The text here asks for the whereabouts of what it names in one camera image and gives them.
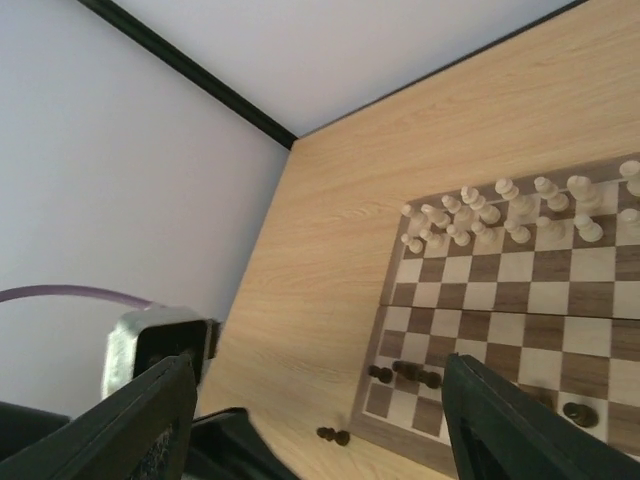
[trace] black trim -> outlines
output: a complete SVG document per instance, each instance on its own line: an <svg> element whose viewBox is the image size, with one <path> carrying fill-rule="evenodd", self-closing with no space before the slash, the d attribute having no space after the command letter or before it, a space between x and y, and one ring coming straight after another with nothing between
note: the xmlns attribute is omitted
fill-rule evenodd
<svg viewBox="0 0 640 480"><path fill-rule="evenodd" d="M291 150L298 138L111 0L78 0L212 97Z"/></svg>
<svg viewBox="0 0 640 480"><path fill-rule="evenodd" d="M368 103L365 103L364 105L362 105L361 107L358 107L354 110L351 110L350 112L345 113L344 115L339 116L338 118L336 118L335 120L331 120L330 122L325 123L324 125L319 126L318 128L314 128L313 130L311 130L310 132L307 132L303 135L303 137L307 137L315 132L317 132L318 130L322 130L325 127L328 127L329 125L333 125L336 122L339 122L340 120L347 118L350 115L353 115L354 113L358 113L360 110L364 110L367 107L370 107L371 105L373 105L374 103L378 103L381 100L384 100L385 98L390 97L391 95L395 95L396 93L400 92L401 90L404 90L405 88L409 88L414 86L416 83L419 83L423 80L426 80L429 77L433 77L434 75L439 74L440 72L443 72L451 67L454 67L456 65L458 65L459 63L464 62L465 60L469 60L471 57L475 57L476 55L489 50L490 48L493 48L503 42L506 42L507 40L511 40L513 37L516 37L518 35L520 35L521 33L526 32L527 30L532 29L533 27L537 27L538 25L546 22L547 20L551 20L554 17L557 17L558 15L561 15L569 10L572 10L573 8L582 5L583 3L587 3L589 0L574 0L571 3L566 4L564 7L560 7L557 10L554 10L551 13L548 13L547 15L545 15L544 17L540 17L539 19L526 24L523 27L520 27L516 30L514 30L513 32L507 33L506 35L494 40L493 42L487 43L485 46L480 47L474 51L472 51L471 53L467 53L466 55L463 55L462 57L447 63L446 65L433 70L425 75L423 75L422 77L416 78L415 80L412 80L409 83L406 83L404 85L402 85L401 87L396 88L395 90L390 91L389 93L385 93L384 95L376 98L375 100L372 100Z"/></svg>

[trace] black pawn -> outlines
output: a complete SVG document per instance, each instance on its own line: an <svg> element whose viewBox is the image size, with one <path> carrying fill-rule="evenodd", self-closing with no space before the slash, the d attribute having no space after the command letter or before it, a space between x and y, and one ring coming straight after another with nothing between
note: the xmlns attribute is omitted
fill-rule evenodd
<svg viewBox="0 0 640 480"><path fill-rule="evenodd" d="M562 407L562 413L582 428L592 428L598 424L598 412L588 405L565 403Z"/></svg>
<svg viewBox="0 0 640 480"><path fill-rule="evenodd" d="M387 367L381 368L376 365L369 365L367 374L370 377L377 378L382 383L391 383L391 380L393 380L393 372Z"/></svg>

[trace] chessboard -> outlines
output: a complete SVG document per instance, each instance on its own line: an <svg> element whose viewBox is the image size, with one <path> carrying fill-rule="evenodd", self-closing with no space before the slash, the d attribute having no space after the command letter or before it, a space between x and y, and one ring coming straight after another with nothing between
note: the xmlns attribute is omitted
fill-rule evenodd
<svg viewBox="0 0 640 480"><path fill-rule="evenodd" d="M451 224L469 231L468 243L459 245L445 228L420 215L422 205L441 209L444 195L460 198L459 192L409 202L374 321L351 432L455 477L441 391L398 374L383 384L367 374L367 367L390 368L403 360L443 374L447 356L459 353L474 356L561 416L568 402L590 406L599 421L584 431L640 458L640 235L637 225L634 231L620 221L621 212L640 209L640 197L619 173L634 158L640 157L545 172L559 187L557 194L568 199L561 211L550 209L536 190L539 175L513 180L531 204L526 215L496 193L495 183L478 187L500 212L498 221L486 225L495 232L491 242L478 241L468 224L459 225L451 215ZM564 188L575 175L591 180L600 200L595 207ZM474 213L474 221L482 220ZM599 239L582 238L574 226L581 214L601 227ZM538 228L543 216L562 224L560 238ZM526 228L529 238L515 241L505 229L508 221ZM442 236L440 244L427 245L421 237L431 237L418 233L425 228Z"/></svg>

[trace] white chess piece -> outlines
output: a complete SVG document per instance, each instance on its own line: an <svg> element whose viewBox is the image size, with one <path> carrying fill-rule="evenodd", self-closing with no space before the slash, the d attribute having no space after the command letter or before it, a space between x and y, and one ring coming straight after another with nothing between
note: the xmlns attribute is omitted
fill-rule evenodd
<svg viewBox="0 0 640 480"><path fill-rule="evenodd" d="M569 197L560 193L558 186L548 178L538 177L533 181L536 191L547 201L549 209L554 212L563 212L569 207Z"/></svg>
<svg viewBox="0 0 640 480"><path fill-rule="evenodd" d="M620 165L620 175L627 180L627 190L635 197L640 197L640 162L628 160Z"/></svg>
<svg viewBox="0 0 640 480"><path fill-rule="evenodd" d="M632 237L640 238L640 212L634 208L627 208L620 212L620 220Z"/></svg>
<svg viewBox="0 0 640 480"><path fill-rule="evenodd" d="M499 179L495 189L496 193L509 201L511 208L518 215L529 215L533 211L535 204L531 197L520 195L520 189L513 184L513 180L510 178Z"/></svg>
<svg viewBox="0 0 640 480"><path fill-rule="evenodd" d="M453 238L453 241L456 242L456 245L459 245L461 247L468 245L471 241L471 235L469 235L465 230L459 229L455 225L449 225L447 227L447 233L451 238Z"/></svg>
<svg viewBox="0 0 640 480"><path fill-rule="evenodd" d="M564 223L554 222L549 217L538 217L536 219L538 234L546 236L547 239L557 242L562 240L565 234Z"/></svg>
<svg viewBox="0 0 640 480"><path fill-rule="evenodd" d="M428 228L420 230L420 238L427 242L427 248L440 248L444 243L442 235L434 233Z"/></svg>
<svg viewBox="0 0 640 480"><path fill-rule="evenodd" d="M429 220L431 220L438 228L447 228L451 223L451 217L444 213L439 208L433 205L424 204L420 210L424 213Z"/></svg>
<svg viewBox="0 0 640 480"><path fill-rule="evenodd" d="M480 243L489 244L496 241L498 234L493 228L487 228L484 223L473 222L471 224L471 230L478 237Z"/></svg>
<svg viewBox="0 0 640 480"><path fill-rule="evenodd" d="M478 190L473 187L464 186L461 190L462 201L469 205L474 212L478 212L480 218L490 225L500 220L500 210L487 203Z"/></svg>
<svg viewBox="0 0 640 480"><path fill-rule="evenodd" d="M511 238L516 243L527 243L531 238L531 232L514 220L505 220L504 229L509 232Z"/></svg>
<svg viewBox="0 0 640 480"><path fill-rule="evenodd" d="M420 253L422 251L422 242L415 237L411 237L408 233L403 233L400 241L409 248L411 253Z"/></svg>
<svg viewBox="0 0 640 480"><path fill-rule="evenodd" d="M587 210L593 210L602 205L602 193L591 183L588 177L573 175L567 180L567 188L573 198L580 202Z"/></svg>
<svg viewBox="0 0 640 480"><path fill-rule="evenodd" d="M576 215L576 218L573 219L573 223L578 229L580 238L582 238L585 242L597 242L604 235L602 227L594 222L593 219L585 213Z"/></svg>

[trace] light wood grain surface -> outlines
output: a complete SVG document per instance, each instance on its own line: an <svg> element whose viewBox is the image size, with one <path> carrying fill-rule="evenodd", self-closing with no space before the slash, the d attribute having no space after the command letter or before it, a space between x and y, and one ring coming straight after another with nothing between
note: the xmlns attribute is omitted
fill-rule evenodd
<svg viewBox="0 0 640 480"><path fill-rule="evenodd" d="M246 406L305 479L444 478L364 442L351 409L404 201L640 149L640 3L590 0L296 142L204 412Z"/></svg>

